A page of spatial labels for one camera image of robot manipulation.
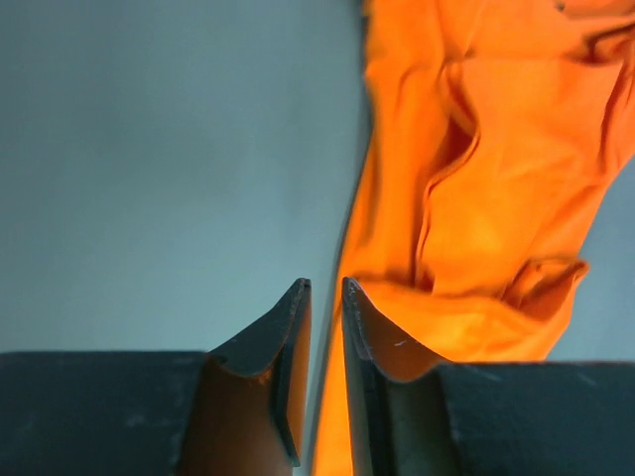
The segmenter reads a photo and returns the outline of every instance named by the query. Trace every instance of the orange towel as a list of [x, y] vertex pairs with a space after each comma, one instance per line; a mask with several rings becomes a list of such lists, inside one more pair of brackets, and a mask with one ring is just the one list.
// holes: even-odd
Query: orange towel
[[[367, 0], [374, 130], [337, 287], [447, 359], [535, 360], [635, 152], [635, 1]], [[350, 476], [334, 326], [315, 476]]]

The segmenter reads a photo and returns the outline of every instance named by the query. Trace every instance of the folded fabric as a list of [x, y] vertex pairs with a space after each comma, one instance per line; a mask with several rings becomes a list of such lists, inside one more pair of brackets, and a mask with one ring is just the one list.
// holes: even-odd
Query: folded fabric
[[635, 153], [635, 1], [368, 0], [374, 118], [339, 265], [315, 476], [352, 463], [339, 286], [456, 361], [547, 356]]

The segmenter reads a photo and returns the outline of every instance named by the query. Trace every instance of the blue-gray background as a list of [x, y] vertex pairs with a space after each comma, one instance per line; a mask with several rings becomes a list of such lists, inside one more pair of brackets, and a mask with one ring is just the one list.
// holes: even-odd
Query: blue-gray background
[[[359, 11], [0, 2], [0, 351], [210, 349], [308, 277], [312, 415], [369, 130]], [[633, 183], [584, 246], [557, 358], [635, 358]]]

